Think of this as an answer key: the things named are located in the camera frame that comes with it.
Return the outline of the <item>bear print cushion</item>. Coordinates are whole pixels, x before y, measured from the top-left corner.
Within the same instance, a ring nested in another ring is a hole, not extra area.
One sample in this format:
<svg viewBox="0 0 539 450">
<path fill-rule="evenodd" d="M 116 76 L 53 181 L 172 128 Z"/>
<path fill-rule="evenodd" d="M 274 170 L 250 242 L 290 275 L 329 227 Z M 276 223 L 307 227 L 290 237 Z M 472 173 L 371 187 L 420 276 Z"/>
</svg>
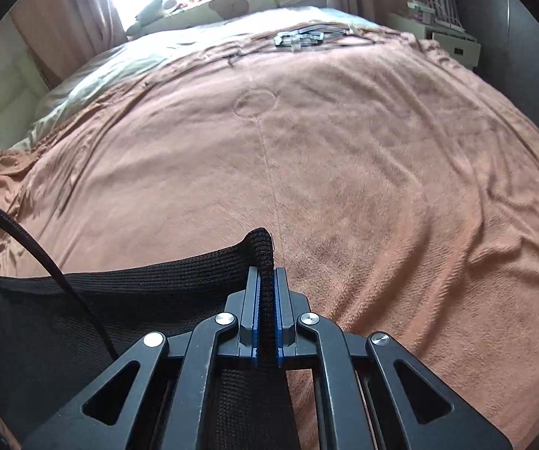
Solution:
<svg viewBox="0 0 539 450">
<path fill-rule="evenodd" d="M 126 35 L 129 39 L 138 39 L 146 34 L 220 23 L 264 10 L 326 5 L 327 0 L 203 0 L 173 11 L 163 9 L 160 17 L 147 26 L 135 21 Z"/>
</svg>

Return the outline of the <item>cream padded headboard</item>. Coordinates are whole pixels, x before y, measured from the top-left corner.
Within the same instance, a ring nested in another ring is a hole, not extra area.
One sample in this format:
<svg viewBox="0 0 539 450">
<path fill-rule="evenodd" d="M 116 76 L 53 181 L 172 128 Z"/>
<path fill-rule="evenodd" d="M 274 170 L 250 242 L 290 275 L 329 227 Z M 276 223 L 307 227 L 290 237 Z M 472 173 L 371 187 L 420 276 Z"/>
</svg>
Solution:
<svg viewBox="0 0 539 450">
<path fill-rule="evenodd" d="M 0 21 L 0 152 L 27 136 L 48 91 L 12 18 L 5 16 Z"/>
</svg>

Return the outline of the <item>white bedside cabinet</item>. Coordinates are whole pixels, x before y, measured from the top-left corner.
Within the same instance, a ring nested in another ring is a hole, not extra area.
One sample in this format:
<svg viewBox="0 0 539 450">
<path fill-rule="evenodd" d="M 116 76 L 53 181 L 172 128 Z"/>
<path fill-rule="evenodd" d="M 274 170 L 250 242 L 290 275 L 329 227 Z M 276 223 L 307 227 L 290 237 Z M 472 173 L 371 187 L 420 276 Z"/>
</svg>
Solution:
<svg viewBox="0 0 539 450">
<path fill-rule="evenodd" d="M 434 40 L 454 59 L 468 69 L 479 64 L 481 46 L 475 37 L 438 24 L 427 24 L 411 17 L 389 13 L 387 26 L 400 32 L 413 34 L 418 40 Z"/>
</svg>

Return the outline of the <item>orange-brown quilt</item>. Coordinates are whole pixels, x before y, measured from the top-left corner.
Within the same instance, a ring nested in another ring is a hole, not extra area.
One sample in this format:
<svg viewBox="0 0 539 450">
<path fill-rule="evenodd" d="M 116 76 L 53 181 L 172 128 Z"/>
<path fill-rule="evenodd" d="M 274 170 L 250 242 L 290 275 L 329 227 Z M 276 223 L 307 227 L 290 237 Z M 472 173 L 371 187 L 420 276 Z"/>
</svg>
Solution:
<svg viewBox="0 0 539 450">
<path fill-rule="evenodd" d="M 539 434 L 539 129 L 431 42 L 268 37 L 125 79 L 27 151 L 0 208 L 66 272 L 271 235 L 343 329 L 384 329 L 517 449 Z"/>
</svg>

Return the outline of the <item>beige bed sheet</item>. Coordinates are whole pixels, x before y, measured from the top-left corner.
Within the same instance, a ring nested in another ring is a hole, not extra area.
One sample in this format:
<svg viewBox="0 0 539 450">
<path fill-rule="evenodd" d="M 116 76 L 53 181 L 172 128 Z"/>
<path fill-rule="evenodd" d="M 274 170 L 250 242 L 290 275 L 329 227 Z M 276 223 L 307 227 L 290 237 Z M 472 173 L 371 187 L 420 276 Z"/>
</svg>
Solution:
<svg viewBox="0 0 539 450">
<path fill-rule="evenodd" d="M 276 34 L 297 24 L 343 23 L 376 29 L 366 18 L 334 8 L 303 6 L 269 9 L 186 30 L 163 30 L 105 51 L 92 58 L 38 103 L 35 121 L 14 149 L 27 151 L 120 81 L 144 75 L 189 54 L 257 34 Z"/>
</svg>

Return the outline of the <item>black t-shirt floral trim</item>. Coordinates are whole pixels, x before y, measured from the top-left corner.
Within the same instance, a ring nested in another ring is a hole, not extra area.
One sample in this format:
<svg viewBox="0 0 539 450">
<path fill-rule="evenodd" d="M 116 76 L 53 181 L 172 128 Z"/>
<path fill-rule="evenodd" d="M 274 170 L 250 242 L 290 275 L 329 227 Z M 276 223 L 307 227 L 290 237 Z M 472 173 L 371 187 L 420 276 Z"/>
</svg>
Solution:
<svg viewBox="0 0 539 450">
<path fill-rule="evenodd" d="M 0 277 L 0 417 L 24 441 L 102 373 L 109 354 L 89 322 L 104 325 L 117 351 L 152 330 L 177 335 L 224 309 L 256 268 L 273 286 L 273 240 L 254 229 L 240 243 L 162 264 L 73 273 L 74 297 L 48 277 Z M 295 449 L 299 445 L 286 375 L 276 363 L 270 297 L 261 302 L 258 366 L 225 370 L 211 413 L 212 449 Z"/>
</svg>

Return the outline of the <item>left pink curtain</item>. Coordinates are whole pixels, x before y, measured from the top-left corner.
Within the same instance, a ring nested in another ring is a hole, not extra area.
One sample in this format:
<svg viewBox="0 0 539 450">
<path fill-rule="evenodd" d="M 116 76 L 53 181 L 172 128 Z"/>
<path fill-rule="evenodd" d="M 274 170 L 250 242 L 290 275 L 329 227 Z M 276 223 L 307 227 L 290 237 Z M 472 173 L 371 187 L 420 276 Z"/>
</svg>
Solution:
<svg viewBox="0 0 539 450">
<path fill-rule="evenodd" d="M 19 0 L 11 18 L 52 89 L 95 56 L 127 42 L 112 0 Z"/>
</svg>

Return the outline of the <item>plush toy on sill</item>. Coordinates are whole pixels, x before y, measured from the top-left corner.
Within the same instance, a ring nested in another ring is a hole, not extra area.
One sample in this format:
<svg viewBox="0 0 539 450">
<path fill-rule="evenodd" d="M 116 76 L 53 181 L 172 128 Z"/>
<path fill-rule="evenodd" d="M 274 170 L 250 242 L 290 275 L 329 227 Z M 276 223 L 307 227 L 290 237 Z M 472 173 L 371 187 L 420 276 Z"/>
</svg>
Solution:
<svg viewBox="0 0 539 450">
<path fill-rule="evenodd" d="M 161 20 L 168 12 L 172 12 L 180 7 L 176 0 L 154 0 L 136 14 L 135 21 L 126 30 L 128 37 L 134 37 L 144 27 L 149 26 L 157 20 Z"/>
</svg>

